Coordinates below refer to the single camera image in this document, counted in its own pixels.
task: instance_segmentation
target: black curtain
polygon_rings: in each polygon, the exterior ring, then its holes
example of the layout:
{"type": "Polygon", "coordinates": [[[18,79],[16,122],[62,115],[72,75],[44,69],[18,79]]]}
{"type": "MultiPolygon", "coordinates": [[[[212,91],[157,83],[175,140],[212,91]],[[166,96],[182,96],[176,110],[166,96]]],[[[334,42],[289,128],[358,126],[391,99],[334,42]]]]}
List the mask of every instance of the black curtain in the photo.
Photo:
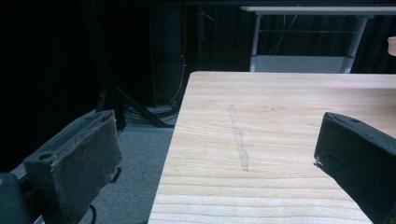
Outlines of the black curtain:
{"type": "Polygon", "coordinates": [[[238,6],[201,7],[199,69],[248,71],[254,33],[254,13],[238,6]]]}
{"type": "Polygon", "coordinates": [[[78,0],[0,3],[0,172],[95,109],[98,80],[78,0]]]}

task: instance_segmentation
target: wood grain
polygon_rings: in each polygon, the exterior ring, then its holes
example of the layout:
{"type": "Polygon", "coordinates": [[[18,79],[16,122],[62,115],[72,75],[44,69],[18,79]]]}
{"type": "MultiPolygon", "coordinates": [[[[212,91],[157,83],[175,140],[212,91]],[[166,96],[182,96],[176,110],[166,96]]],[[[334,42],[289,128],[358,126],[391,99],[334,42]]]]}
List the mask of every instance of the wood grain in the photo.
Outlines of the wood grain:
{"type": "Polygon", "coordinates": [[[327,111],[396,136],[396,76],[192,74],[149,223],[370,223],[313,165],[327,111]]]}

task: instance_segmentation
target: black cable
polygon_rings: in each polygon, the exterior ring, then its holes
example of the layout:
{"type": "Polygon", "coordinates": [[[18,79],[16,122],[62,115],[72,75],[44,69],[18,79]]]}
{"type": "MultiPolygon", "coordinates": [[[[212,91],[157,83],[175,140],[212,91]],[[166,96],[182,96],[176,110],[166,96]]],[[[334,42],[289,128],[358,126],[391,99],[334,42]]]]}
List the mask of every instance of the black cable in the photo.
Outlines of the black cable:
{"type": "Polygon", "coordinates": [[[116,174],[114,175],[113,179],[110,180],[110,183],[116,183],[116,182],[117,182],[117,179],[120,177],[120,174],[121,174],[121,168],[120,168],[120,167],[117,167],[117,172],[116,172],[116,174]]]}
{"type": "Polygon", "coordinates": [[[90,208],[92,210],[92,221],[91,221],[91,224],[95,224],[95,222],[96,222],[96,208],[93,207],[92,204],[90,205],[90,208]]]}

